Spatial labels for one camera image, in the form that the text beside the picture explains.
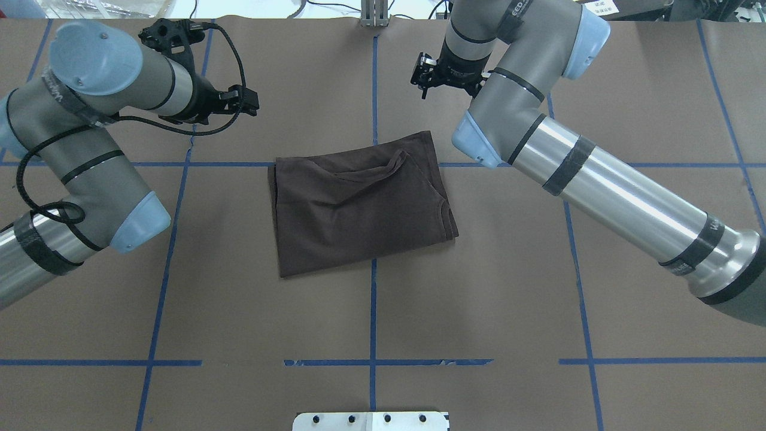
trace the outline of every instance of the folded shirt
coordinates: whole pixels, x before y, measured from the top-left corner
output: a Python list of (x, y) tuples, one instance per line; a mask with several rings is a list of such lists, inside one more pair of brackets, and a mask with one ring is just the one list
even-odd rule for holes
[(457, 237), (430, 132), (269, 168), (280, 277)]

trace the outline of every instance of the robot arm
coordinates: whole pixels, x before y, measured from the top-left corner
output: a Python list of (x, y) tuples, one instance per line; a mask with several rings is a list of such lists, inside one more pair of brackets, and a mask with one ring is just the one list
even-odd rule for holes
[[(557, 79), (579, 77), (608, 35), (569, 0), (456, 2), (439, 60), (421, 53), (411, 82), (424, 98), (441, 84), (474, 96), (452, 138), (466, 155), (489, 168), (507, 161), (684, 277), (705, 304), (766, 326), (761, 235), (726, 226), (539, 112)], [(509, 48), (487, 77), (496, 38)]]
[(0, 146), (22, 159), (19, 176), (39, 155), (70, 193), (36, 207), (21, 187), (33, 209), (0, 232), (0, 310), (107, 246), (130, 252), (169, 226), (170, 215), (103, 128), (122, 119), (120, 109), (176, 124), (255, 115), (257, 95), (244, 82), (217, 91), (195, 73), (190, 44), (205, 26), (162, 19), (142, 32), (144, 46), (97, 21), (67, 23), (42, 79), (0, 100)]

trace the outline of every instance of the blue tape grid line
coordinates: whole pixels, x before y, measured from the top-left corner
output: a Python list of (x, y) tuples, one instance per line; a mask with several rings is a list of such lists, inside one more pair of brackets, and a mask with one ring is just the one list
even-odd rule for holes
[(0, 359), (3, 367), (201, 367), (201, 360)]
[(285, 360), (285, 367), (481, 367), (494, 359), (300, 359)]
[(375, 399), (378, 359), (378, 259), (370, 263), (370, 411), (377, 410)]
[[(213, 29), (208, 31), (208, 44), (205, 47), (205, 59), (202, 62), (201, 75), (205, 76), (208, 71), (208, 60), (210, 58), (210, 47), (213, 42)], [(196, 125), (192, 127), (194, 131), (197, 131)], [(188, 177), (189, 165), (192, 162), (192, 151), (194, 150), (194, 138), (189, 138), (189, 149), (186, 151), (186, 158), (184, 160), (184, 170), (181, 175), (181, 185), (178, 188), (178, 200), (175, 203), (175, 214), (173, 215), (173, 227), (170, 232), (170, 243), (168, 244), (168, 256), (165, 260), (165, 270), (162, 274), (162, 287), (159, 291), (159, 300), (157, 302), (157, 313), (154, 320), (154, 329), (152, 331), (152, 343), (149, 346), (149, 359), (146, 365), (146, 374), (144, 375), (144, 385), (141, 390), (141, 402), (139, 404), (139, 412), (136, 417), (136, 431), (141, 431), (143, 427), (143, 418), (146, 413), (146, 401), (149, 398), (149, 387), (152, 383), (152, 370), (154, 368), (154, 357), (157, 351), (157, 340), (159, 338), (159, 328), (162, 323), (162, 312), (165, 308), (165, 295), (168, 291), (168, 281), (170, 279), (170, 264), (173, 259), (173, 253), (175, 251), (175, 240), (178, 235), (178, 220), (181, 215), (181, 204), (184, 200), (184, 191), (186, 190), (186, 179)]]
[[(553, 110), (553, 97), (548, 94), (548, 115), (555, 120), (556, 115)], [(593, 396), (593, 407), (596, 415), (596, 426), (598, 431), (604, 431), (604, 418), (601, 414), (601, 398), (598, 395), (598, 380), (596, 378), (596, 366), (593, 360), (593, 346), (591, 345), (591, 330), (588, 326), (588, 311), (585, 308), (585, 293), (582, 290), (582, 278), (580, 276), (580, 260), (577, 255), (577, 243), (575, 242), (575, 228), (572, 226), (571, 211), (569, 202), (564, 201), (564, 216), (567, 222), (567, 233), (569, 236), (569, 249), (574, 263), (574, 274), (577, 280), (577, 291), (580, 296), (580, 320), (582, 323), (582, 334), (585, 341), (585, 363), (588, 366), (588, 373), (591, 377), (591, 394)]]
[[(378, 36), (372, 38), (372, 145), (378, 145)], [(377, 410), (378, 259), (370, 262), (370, 411)]]
[[(372, 39), (372, 145), (378, 145), (378, 36)], [(285, 360), (285, 367), (369, 367), (370, 411), (377, 410), (377, 367), (483, 366), (492, 359), (378, 359), (378, 259), (370, 261), (370, 358)]]
[(560, 365), (766, 364), (766, 357), (597, 357), (563, 358)]
[[(34, 77), (35, 71), (38, 69), (38, 63), (40, 62), (40, 56), (43, 54), (43, 48), (45, 48), (45, 42), (47, 41), (48, 35), (51, 33), (51, 26), (53, 25), (53, 20), (49, 19), (47, 20), (47, 24), (45, 25), (45, 31), (43, 31), (43, 38), (40, 40), (40, 45), (38, 46), (38, 52), (34, 55), (34, 60), (32, 61), (32, 67), (29, 69), (29, 74), (27, 75), (27, 82), (31, 81)], [(0, 148), (0, 162), (5, 158), (5, 148)]]
[(372, 38), (372, 145), (378, 145), (378, 36)]
[(702, 30), (702, 21), (699, 19), (697, 19), (697, 32), (699, 33), (699, 42), (702, 44), (702, 53), (705, 55), (705, 63), (708, 66), (710, 81), (712, 81), (713, 90), (715, 90), (715, 96), (718, 98), (719, 105), (721, 106), (723, 119), (726, 122), (726, 129), (728, 130), (729, 137), (732, 139), (732, 145), (734, 146), (734, 152), (737, 154), (737, 161), (739, 162), (739, 166), (742, 169), (742, 175), (745, 177), (745, 183), (748, 185), (748, 193), (750, 194), (750, 200), (753, 202), (755, 216), (758, 217), (758, 224), (761, 225), (761, 232), (766, 232), (764, 216), (761, 212), (761, 207), (758, 205), (758, 199), (755, 197), (755, 191), (753, 190), (753, 185), (750, 181), (750, 175), (748, 174), (748, 169), (745, 166), (745, 160), (742, 158), (742, 151), (739, 147), (737, 136), (734, 133), (734, 127), (732, 127), (732, 120), (728, 115), (726, 104), (723, 101), (723, 96), (721, 95), (721, 89), (719, 88), (718, 80), (715, 78), (715, 71), (713, 70), (713, 65), (710, 61), (710, 54), (708, 53), (708, 44), (705, 41), (705, 32)]

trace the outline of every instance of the wire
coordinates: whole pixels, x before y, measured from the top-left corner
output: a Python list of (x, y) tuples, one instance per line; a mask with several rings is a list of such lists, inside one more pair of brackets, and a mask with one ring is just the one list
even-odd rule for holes
[[(229, 37), (229, 34), (224, 30), (220, 25), (214, 24), (214, 23), (203, 23), (202, 24), (204, 29), (212, 28), (214, 30), (220, 31), (224, 38), (226, 39), (226, 42), (229, 44), (229, 48), (231, 48), (231, 52), (234, 54), (234, 58), (237, 60), (237, 66), (239, 67), (240, 72), (240, 79), (242, 80), (242, 89), (244, 91), (244, 88), (247, 86), (245, 82), (244, 77), (244, 67), (242, 65), (242, 59), (240, 58), (239, 52), (237, 52), (237, 49), (234, 47), (234, 42), (231, 40), (231, 37)], [(132, 115), (121, 117), (119, 115), (113, 116), (113, 119), (116, 121), (138, 121), (140, 123), (146, 123), (155, 127), (159, 127), (160, 129), (168, 130), (171, 132), (180, 133), (183, 135), (193, 136), (193, 137), (205, 137), (209, 136), (215, 133), (222, 132), (223, 130), (226, 130), (231, 124), (234, 123), (234, 121), (239, 117), (239, 115), (242, 113), (242, 108), (244, 104), (240, 104), (237, 110), (234, 112), (234, 114), (231, 116), (231, 119), (224, 124), (223, 126), (214, 129), (214, 130), (206, 130), (204, 132), (196, 132), (193, 130), (183, 130), (176, 127), (170, 127), (162, 123), (157, 123), (156, 121), (152, 121), (143, 117), (136, 117)], [(24, 172), (27, 169), (27, 165), (29, 164), (29, 161), (32, 159), (32, 157), (36, 156), (40, 151), (45, 149), (46, 147), (50, 146), (51, 144), (57, 142), (58, 140), (62, 140), (65, 137), (74, 135), (75, 133), (84, 132), (85, 130), (92, 129), (91, 125), (85, 125), (80, 127), (75, 127), (74, 129), (67, 130), (63, 133), (59, 133), (58, 135), (54, 137), (50, 137), (43, 141), (42, 143), (39, 143), (35, 148), (29, 150), (24, 157), (21, 159), (21, 162), (18, 164), (18, 168), (16, 169), (16, 189), (18, 190), (18, 194), (21, 196), (21, 199), (26, 202), (27, 206), (32, 210), (33, 213), (41, 214), (45, 217), (48, 217), (51, 220), (54, 220), (55, 222), (64, 223), (65, 225), (76, 225), (79, 222), (82, 222), (85, 220), (85, 211), (77, 204), (74, 204), (72, 202), (65, 202), (65, 201), (59, 201), (59, 202), (52, 202), (45, 205), (38, 205), (34, 200), (32, 200), (31, 197), (29, 197), (29, 193), (27, 193), (26, 187), (24, 186)], [(49, 210), (52, 209), (58, 209), (58, 210), (66, 210), (74, 209), (80, 214), (77, 217), (61, 217), (60, 215), (54, 215), (49, 212)]]
[(312, 2), (311, 0), (306, 0), (306, 3), (309, 3), (310, 5), (317, 5), (317, 6), (341, 6), (343, 8), (349, 8), (353, 11), (361, 12), (361, 9), (357, 9), (353, 6), (349, 5), (343, 5), (341, 3), (318, 3), (318, 2)]
[(446, 0), (441, 0), (440, 2), (438, 2), (438, 3), (436, 4), (436, 6), (434, 6), (434, 8), (433, 8), (433, 9), (431, 9), (431, 13), (430, 13), (430, 14), (428, 14), (428, 19), (431, 19), (431, 17), (432, 17), (432, 16), (434, 16), (434, 14), (436, 13), (436, 10), (437, 10), (437, 8), (439, 8), (439, 6), (441, 6), (441, 4), (442, 4), (442, 3), (444, 3), (445, 1), (446, 1)]
[(287, 17), (295, 18), (296, 16), (300, 15), (300, 12), (303, 12), (303, 8), (305, 7), (306, 7), (306, 0), (300, 0), (300, 6), (298, 6), (298, 9), (295, 12), (288, 15)]
[[(240, 72), (240, 79), (242, 80), (242, 88), (244, 90), (244, 88), (247, 86), (247, 83), (245, 82), (245, 78), (244, 78), (244, 67), (242, 66), (242, 59), (240, 58), (239, 52), (237, 52), (237, 49), (234, 47), (234, 42), (231, 40), (231, 37), (229, 37), (229, 34), (226, 32), (226, 30), (224, 30), (218, 24), (203, 23), (202, 26), (203, 26), (203, 28), (206, 28), (206, 29), (207, 28), (213, 28), (214, 30), (220, 31), (221, 34), (226, 39), (226, 42), (229, 44), (229, 48), (231, 48), (231, 52), (234, 54), (234, 58), (237, 60), (237, 66), (239, 67), (239, 72)], [(217, 129), (214, 129), (214, 130), (206, 130), (204, 132), (195, 132), (195, 131), (192, 131), (192, 130), (183, 130), (183, 129), (179, 129), (177, 127), (168, 126), (168, 125), (163, 124), (163, 123), (158, 123), (156, 121), (152, 121), (152, 120), (149, 120), (149, 119), (144, 118), (144, 117), (136, 117), (136, 116), (133, 116), (133, 115), (126, 115), (124, 117), (117, 116), (117, 117), (114, 117), (114, 119), (117, 120), (117, 121), (138, 121), (140, 123), (149, 124), (149, 125), (152, 125), (154, 127), (159, 127), (160, 129), (163, 129), (163, 130), (167, 130), (167, 131), (170, 131), (170, 132), (180, 133), (182, 135), (187, 135), (187, 136), (190, 136), (190, 137), (206, 137), (206, 136), (209, 136), (209, 135), (213, 135), (213, 134), (222, 132), (222, 131), (226, 130), (231, 124), (234, 124), (234, 121), (239, 117), (239, 114), (242, 112), (242, 107), (243, 107), (243, 104), (240, 104), (239, 108), (237, 108), (237, 110), (234, 112), (234, 115), (231, 116), (231, 119), (226, 124), (224, 124), (223, 126), (217, 128)]]
[[(29, 164), (29, 161), (37, 155), (40, 151), (45, 149), (45, 147), (51, 145), (52, 143), (57, 142), (60, 139), (63, 139), (65, 137), (68, 137), (70, 135), (74, 135), (75, 133), (84, 132), (85, 130), (90, 130), (90, 126), (80, 126), (75, 127), (74, 129), (67, 130), (66, 132), (59, 133), (58, 135), (54, 137), (50, 137), (43, 141), (42, 143), (38, 144), (35, 148), (29, 150), (24, 157), (21, 158), (21, 162), (18, 164), (18, 168), (16, 169), (16, 189), (18, 190), (18, 194), (21, 196), (21, 199), (24, 200), (24, 202), (29, 206), (29, 208), (32, 209), (32, 212), (37, 214), (42, 214), (43, 216), (48, 217), (49, 219), (64, 223), (65, 225), (76, 225), (79, 222), (82, 222), (85, 220), (85, 211), (81, 207), (79, 207), (76, 204), (73, 204), (71, 202), (52, 202), (45, 205), (38, 205), (35, 203), (31, 197), (29, 197), (29, 193), (27, 193), (26, 187), (24, 187), (24, 172), (27, 170), (27, 165)], [(75, 218), (71, 217), (61, 217), (59, 215), (53, 215), (48, 210), (49, 209), (64, 209), (66, 207), (70, 207), (72, 209), (76, 209), (80, 215)]]

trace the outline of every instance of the white metal bracket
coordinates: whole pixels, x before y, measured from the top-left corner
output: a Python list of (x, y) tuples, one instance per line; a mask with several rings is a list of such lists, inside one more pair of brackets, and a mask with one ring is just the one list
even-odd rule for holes
[(301, 413), (293, 431), (450, 431), (442, 412)]
[(362, 0), (362, 26), (386, 27), (388, 25), (388, 0)]

